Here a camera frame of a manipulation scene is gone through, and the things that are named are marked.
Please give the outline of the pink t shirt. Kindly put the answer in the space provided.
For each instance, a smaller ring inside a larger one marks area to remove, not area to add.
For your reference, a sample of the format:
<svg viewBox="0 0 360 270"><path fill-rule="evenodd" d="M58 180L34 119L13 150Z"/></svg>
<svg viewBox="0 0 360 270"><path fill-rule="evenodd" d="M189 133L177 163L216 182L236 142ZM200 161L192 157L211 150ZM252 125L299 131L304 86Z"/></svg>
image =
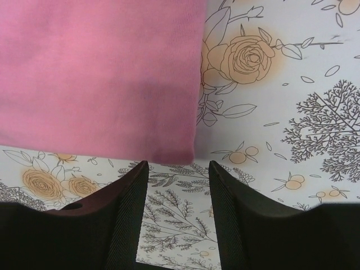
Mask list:
<svg viewBox="0 0 360 270"><path fill-rule="evenodd" d="M1 145L194 160L206 1L2 1Z"/></svg>

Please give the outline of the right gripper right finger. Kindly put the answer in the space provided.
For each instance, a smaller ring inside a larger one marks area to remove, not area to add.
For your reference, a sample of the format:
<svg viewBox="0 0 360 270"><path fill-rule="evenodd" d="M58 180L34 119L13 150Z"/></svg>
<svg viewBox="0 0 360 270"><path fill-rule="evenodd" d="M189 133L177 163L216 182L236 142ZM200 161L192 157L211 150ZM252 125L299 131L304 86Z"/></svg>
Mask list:
<svg viewBox="0 0 360 270"><path fill-rule="evenodd" d="M302 211L276 202L209 164L223 269L358 269L359 204Z"/></svg>

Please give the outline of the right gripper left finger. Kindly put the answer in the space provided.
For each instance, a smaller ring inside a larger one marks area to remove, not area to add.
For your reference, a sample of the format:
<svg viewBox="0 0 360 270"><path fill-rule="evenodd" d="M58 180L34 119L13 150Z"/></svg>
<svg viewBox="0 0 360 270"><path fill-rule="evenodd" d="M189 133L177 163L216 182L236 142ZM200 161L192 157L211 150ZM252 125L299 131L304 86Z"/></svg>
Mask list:
<svg viewBox="0 0 360 270"><path fill-rule="evenodd" d="M59 210L1 203L1 268L136 269L148 179L142 161Z"/></svg>

